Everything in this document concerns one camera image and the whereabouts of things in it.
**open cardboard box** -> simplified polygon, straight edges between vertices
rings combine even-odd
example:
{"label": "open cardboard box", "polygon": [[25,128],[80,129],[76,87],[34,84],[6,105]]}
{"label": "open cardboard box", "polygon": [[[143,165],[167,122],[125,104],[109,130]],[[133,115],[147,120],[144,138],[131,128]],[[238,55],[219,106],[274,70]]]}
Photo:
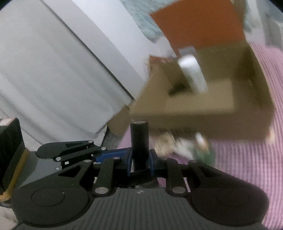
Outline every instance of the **open cardboard box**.
{"label": "open cardboard box", "polygon": [[152,128],[189,127],[214,139],[266,138],[274,105],[232,3],[183,0],[158,11],[153,19],[176,52],[184,46],[196,48],[208,91],[170,96],[172,87],[184,82],[180,67],[176,62],[154,65],[131,118],[147,120]]}

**white bottle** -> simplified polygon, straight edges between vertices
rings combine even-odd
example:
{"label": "white bottle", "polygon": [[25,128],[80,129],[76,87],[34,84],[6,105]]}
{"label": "white bottle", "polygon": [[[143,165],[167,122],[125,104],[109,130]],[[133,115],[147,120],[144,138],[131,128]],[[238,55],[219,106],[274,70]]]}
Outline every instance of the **white bottle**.
{"label": "white bottle", "polygon": [[182,72],[189,82],[193,92],[204,93],[207,91],[207,84],[200,65],[193,55],[189,54],[181,57],[178,60],[178,64],[181,67]]}

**gray ribbed panel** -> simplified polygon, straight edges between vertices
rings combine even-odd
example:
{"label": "gray ribbed panel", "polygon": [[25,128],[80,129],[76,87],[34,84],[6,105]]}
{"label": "gray ribbed panel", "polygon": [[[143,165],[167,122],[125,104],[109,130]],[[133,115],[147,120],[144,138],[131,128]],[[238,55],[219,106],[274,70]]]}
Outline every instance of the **gray ribbed panel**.
{"label": "gray ribbed panel", "polygon": [[[40,228],[21,224],[17,230]],[[196,213],[184,198],[172,197],[164,189],[117,189],[97,198],[76,221],[48,230],[264,230],[261,224],[233,228],[215,224]]]}

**yellow strap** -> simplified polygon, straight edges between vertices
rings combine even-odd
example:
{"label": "yellow strap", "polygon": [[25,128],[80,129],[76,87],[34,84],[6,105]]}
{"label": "yellow strap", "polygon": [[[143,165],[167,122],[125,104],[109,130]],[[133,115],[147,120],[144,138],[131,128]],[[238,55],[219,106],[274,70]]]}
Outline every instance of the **yellow strap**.
{"label": "yellow strap", "polygon": [[7,190],[3,193],[3,195],[0,195],[0,202],[3,202],[3,201],[7,201],[11,198],[12,196],[12,192],[16,186],[16,183],[17,183],[17,180],[23,170],[23,167],[25,165],[25,162],[27,160],[29,156],[29,150],[26,148],[19,160],[19,163],[17,164],[17,167],[15,169],[15,172],[14,172],[14,175],[13,175],[13,178],[7,188]]}

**striped tablecloth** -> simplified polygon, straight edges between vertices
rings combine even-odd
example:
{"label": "striped tablecloth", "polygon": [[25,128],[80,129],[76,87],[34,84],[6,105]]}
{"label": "striped tablecloth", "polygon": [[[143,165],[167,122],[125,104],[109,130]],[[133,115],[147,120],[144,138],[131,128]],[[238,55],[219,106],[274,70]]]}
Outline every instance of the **striped tablecloth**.
{"label": "striped tablecloth", "polygon": [[[273,141],[211,141],[216,152],[215,168],[260,187],[269,198],[263,224],[271,230],[283,229],[283,53],[277,48],[251,44],[265,72],[275,103]],[[131,146],[130,130],[118,148]],[[171,155],[179,163],[187,160]]]}

